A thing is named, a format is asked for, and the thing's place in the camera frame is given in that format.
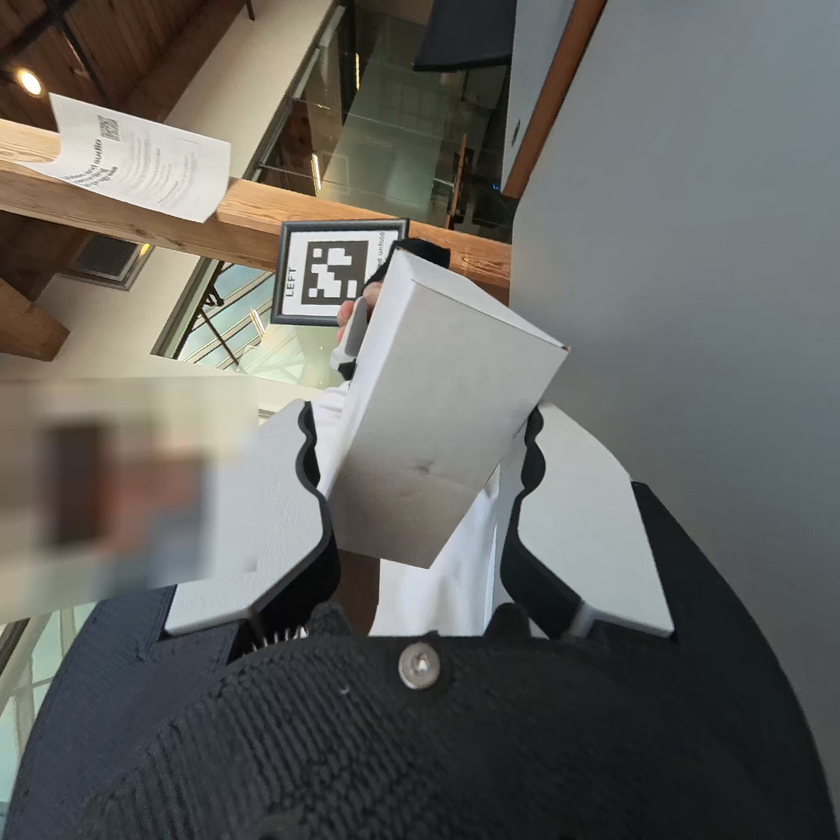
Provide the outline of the wooden beam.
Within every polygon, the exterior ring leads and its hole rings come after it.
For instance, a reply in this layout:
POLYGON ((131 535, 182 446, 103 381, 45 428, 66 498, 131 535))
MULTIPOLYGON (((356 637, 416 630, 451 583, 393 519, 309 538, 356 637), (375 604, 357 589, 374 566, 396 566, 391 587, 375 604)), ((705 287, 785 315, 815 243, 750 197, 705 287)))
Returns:
POLYGON ((1 121, 1 209, 136 244, 273 270, 284 223, 371 221, 392 216, 265 184, 231 178, 216 213, 195 223, 85 191, 36 173, 25 162, 50 162, 57 133, 1 121))

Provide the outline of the dark hanging screen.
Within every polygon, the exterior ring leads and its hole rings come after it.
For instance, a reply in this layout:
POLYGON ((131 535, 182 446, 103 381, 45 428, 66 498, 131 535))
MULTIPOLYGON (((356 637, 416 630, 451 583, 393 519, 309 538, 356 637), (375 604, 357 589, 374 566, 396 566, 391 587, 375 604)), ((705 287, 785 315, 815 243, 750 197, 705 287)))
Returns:
POLYGON ((516 10, 516 1, 434 1, 413 68, 455 72, 509 66, 516 10))

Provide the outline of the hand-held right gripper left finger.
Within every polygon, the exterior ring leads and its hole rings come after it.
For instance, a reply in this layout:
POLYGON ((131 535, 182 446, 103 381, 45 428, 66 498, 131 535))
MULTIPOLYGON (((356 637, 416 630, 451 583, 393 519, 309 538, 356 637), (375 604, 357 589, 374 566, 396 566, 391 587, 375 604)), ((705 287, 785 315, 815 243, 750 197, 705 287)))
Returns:
POLYGON ((290 637, 336 592, 340 557, 320 493, 312 404, 296 400, 257 433, 256 567, 180 584, 164 624, 181 636, 244 622, 255 637, 290 637))

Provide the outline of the printed paper sheet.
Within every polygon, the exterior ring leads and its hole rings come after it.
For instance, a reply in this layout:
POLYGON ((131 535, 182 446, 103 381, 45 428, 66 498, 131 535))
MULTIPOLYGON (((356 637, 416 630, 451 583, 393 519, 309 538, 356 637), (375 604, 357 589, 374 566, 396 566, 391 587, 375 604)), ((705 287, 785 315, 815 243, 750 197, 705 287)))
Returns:
POLYGON ((194 223, 215 214, 228 189, 229 143, 56 94, 49 101, 60 153, 25 167, 194 223))

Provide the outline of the glass window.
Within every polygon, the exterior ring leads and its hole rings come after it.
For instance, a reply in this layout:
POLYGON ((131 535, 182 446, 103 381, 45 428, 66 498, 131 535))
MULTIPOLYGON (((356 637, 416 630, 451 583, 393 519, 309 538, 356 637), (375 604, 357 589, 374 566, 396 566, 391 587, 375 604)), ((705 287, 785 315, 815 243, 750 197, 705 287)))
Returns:
POLYGON ((267 270, 200 259, 154 351, 319 391, 339 385, 336 328, 272 323, 275 284, 267 270))

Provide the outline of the wooden door frame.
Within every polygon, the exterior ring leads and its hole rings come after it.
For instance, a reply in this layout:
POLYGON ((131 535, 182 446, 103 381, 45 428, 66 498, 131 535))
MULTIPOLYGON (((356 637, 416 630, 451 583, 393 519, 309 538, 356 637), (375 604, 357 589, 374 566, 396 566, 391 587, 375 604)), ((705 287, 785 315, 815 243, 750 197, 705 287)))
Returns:
POLYGON ((522 197, 606 1, 518 2, 502 192, 522 197))

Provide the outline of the white cardboard box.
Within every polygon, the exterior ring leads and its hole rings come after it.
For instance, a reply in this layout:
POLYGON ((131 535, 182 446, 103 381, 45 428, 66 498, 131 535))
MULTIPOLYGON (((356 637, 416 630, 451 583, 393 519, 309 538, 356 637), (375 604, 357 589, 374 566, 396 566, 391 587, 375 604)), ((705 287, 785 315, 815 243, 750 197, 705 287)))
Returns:
POLYGON ((430 567, 569 351, 399 248, 322 474, 339 550, 430 567))

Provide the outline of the metal vent grille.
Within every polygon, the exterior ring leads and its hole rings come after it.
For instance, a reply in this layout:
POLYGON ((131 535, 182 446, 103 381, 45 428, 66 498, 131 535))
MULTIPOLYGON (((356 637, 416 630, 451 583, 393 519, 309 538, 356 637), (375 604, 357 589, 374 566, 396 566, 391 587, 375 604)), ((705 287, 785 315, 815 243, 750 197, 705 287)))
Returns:
POLYGON ((88 234, 56 273, 99 287, 129 291, 152 250, 149 244, 88 234))

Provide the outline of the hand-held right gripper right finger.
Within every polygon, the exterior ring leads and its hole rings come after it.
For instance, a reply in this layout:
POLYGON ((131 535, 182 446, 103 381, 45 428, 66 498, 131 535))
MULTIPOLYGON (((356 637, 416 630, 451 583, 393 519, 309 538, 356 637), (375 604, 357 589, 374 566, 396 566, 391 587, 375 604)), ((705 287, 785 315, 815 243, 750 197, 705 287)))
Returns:
POLYGON ((541 402, 500 463, 500 603, 552 640, 601 625, 668 639, 675 624, 630 476, 541 402))

